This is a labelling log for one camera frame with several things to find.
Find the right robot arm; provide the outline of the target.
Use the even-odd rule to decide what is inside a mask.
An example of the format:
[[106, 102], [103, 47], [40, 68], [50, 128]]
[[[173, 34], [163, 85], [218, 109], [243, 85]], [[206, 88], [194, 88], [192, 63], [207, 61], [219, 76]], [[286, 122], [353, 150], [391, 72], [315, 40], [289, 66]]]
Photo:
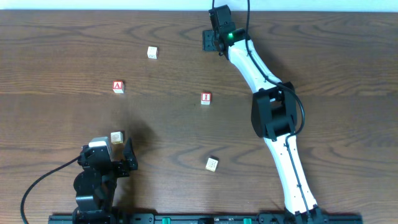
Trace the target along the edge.
[[225, 33], [204, 30], [202, 37], [203, 50], [225, 56], [252, 91], [251, 122], [274, 159], [284, 191], [284, 221], [322, 222], [323, 215], [308, 186], [297, 150], [296, 138], [303, 129], [297, 124], [297, 116], [305, 112], [293, 85], [272, 74], [244, 29]]

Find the red letter I block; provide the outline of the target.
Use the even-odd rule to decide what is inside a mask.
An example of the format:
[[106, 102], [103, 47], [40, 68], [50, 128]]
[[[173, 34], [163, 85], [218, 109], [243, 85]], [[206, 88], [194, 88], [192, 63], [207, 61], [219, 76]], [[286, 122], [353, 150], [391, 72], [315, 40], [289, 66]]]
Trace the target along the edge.
[[211, 103], [211, 93], [210, 92], [202, 92], [201, 93], [201, 104], [209, 105]]

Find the red letter A block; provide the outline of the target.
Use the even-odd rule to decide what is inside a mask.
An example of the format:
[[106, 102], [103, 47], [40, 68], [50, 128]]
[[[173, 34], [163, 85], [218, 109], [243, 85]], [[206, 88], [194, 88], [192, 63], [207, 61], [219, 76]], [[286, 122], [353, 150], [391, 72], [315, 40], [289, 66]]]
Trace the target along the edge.
[[113, 81], [113, 91], [118, 94], [124, 93], [124, 82], [123, 81]]

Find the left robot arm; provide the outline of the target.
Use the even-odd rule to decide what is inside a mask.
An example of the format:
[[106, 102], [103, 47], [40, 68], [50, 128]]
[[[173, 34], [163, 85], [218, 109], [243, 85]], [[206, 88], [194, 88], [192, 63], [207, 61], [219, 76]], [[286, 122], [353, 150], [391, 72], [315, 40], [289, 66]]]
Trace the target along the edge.
[[124, 159], [112, 161], [110, 151], [108, 137], [94, 138], [82, 147], [78, 164], [83, 172], [73, 183], [78, 205], [73, 223], [129, 223], [129, 216], [113, 207], [113, 199], [117, 180], [138, 168], [132, 139], [124, 145]]

